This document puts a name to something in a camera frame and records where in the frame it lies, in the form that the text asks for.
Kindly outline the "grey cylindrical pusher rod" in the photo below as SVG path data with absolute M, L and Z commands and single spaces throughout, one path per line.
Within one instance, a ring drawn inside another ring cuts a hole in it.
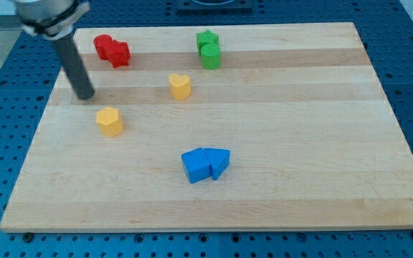
M 73 36 L 66 34 L 52 41 L 52 46 L 59 57 L 76 97 L 80 100 L 92 98 L 95 94 L 95 89 L 75 46 Z

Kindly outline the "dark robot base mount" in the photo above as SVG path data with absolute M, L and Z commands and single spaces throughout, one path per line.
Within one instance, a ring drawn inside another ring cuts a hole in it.
M 252 11 L 253 0 L 175 0 L 174 5 L 178 14 Z

